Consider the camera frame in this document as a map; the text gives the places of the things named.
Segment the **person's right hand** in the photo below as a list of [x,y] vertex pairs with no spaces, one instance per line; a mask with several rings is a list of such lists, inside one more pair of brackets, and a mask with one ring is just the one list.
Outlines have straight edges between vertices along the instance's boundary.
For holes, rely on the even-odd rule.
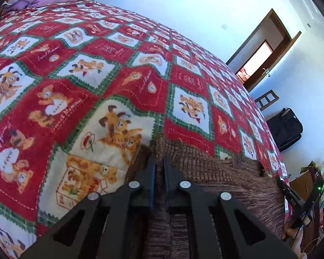
[[283,225],[282,238],[289,236],[292,238],[291,250],[296,254],[298,259],[307,259],[307,254],[301,251],[301,242],[303,240],[303,226],[292,229],[290,223]]

